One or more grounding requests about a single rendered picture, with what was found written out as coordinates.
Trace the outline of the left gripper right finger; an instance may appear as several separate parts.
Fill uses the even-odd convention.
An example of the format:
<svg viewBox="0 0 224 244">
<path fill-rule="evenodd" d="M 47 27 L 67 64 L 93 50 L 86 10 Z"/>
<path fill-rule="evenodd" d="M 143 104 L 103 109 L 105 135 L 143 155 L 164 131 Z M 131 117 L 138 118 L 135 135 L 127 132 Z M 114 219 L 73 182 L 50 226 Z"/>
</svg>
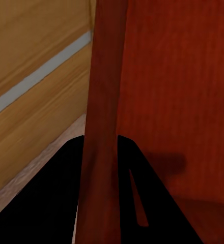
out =
<svg viewBox="0 0 224 244">
<path fill-rule="evenodd" d="M 149 227 L 137 223 L 131 170 Z M 137 144 L 118 136 L 121 244 L 203 244 Z"/>
</svg>

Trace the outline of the storage box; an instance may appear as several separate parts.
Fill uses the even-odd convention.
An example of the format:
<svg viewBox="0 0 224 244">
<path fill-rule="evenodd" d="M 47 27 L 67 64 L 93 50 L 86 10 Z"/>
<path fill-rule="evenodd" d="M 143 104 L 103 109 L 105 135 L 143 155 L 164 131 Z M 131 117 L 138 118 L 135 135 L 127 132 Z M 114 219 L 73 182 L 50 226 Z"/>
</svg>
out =
<svg viewBox="0 0 224 244">
<path fill-rule="evenodd" d="M 75 244 L 121 244 L 119 135 L 224 244 L 224 0 L 97 0 L 86 118 Z"/>
</svg>

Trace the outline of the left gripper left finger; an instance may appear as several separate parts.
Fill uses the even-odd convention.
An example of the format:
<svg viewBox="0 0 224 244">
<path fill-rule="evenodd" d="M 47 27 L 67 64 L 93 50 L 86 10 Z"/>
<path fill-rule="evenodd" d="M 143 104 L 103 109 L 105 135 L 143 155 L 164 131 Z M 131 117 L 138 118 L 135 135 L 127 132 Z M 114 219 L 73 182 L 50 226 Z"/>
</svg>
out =
<svg viewBox="0 0 224 244">
<path fill-rule="evenodd" d="M 0 244 L 72 244 L 83 143 L 67 141 L 0 212 Z"/>
</svg>

